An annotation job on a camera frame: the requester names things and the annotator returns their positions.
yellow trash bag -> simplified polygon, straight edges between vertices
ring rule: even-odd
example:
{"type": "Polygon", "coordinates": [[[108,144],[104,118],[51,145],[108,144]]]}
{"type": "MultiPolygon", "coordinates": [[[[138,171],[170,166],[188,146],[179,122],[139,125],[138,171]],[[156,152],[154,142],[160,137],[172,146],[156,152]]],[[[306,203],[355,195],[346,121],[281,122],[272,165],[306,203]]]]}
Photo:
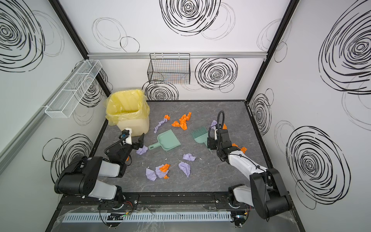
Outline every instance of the yellow trash bag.
{"type": "Polygon", "coordinates": [[[146,99],[140,89],[111,94],[105,101],[108,124],[112,126],[117,125],[120,121],[148,118],[150,107],[146,99]]]}

trash bin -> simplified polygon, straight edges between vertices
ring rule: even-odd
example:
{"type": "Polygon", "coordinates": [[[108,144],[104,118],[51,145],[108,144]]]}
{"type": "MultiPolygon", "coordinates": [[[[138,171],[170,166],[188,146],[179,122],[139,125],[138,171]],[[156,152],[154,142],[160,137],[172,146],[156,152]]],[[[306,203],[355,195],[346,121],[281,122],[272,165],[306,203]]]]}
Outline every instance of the trash bin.
{"type": "Polygon", "coordinates": [[[132,129],[132,136],[147,133],[150,128],[150,107],[140,89],[113,93],[105,101],[106,118],[109,125],[117,125],[120,130],[132,129]]]}

black wire basket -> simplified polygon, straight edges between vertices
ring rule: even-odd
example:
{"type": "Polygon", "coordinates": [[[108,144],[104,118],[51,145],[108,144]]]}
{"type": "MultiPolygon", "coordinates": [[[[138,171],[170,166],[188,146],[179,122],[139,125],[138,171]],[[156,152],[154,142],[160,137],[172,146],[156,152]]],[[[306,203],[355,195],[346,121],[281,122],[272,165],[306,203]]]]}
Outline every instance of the black wire basket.
{"type": "Polygon", "coordinates": [[[147,75],[150,83],[164,81],[189,85],[191,82],[189,53],[151,53],[147,75]]]}

dustpan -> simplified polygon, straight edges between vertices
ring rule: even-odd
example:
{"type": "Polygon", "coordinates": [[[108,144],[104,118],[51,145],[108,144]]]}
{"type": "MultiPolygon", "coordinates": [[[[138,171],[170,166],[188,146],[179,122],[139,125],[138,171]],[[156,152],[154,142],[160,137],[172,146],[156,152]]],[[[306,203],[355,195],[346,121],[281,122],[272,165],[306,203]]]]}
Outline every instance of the dustpan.
{"type": "Polygon", "coordinates": [[[169,151],[177,146],[180,145],[179,140],[175,136],[172,130],[165,131],[157,136],[158,142],[152,144],[148,147],[148,149],[152,150],[156,147],[161,146],[164,151],[169,151]]]}

white mesh basket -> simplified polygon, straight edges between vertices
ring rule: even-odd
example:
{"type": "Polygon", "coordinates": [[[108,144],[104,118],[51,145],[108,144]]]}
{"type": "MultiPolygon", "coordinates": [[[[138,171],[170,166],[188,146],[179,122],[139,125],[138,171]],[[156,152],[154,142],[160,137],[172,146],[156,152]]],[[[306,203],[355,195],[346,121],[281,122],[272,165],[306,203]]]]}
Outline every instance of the white mesh basket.
{"type": "Polygon", "coordinates": [[[51,118],[69,118],[101,70],[99,60],[86,60],[46,108],[51,118]]]}

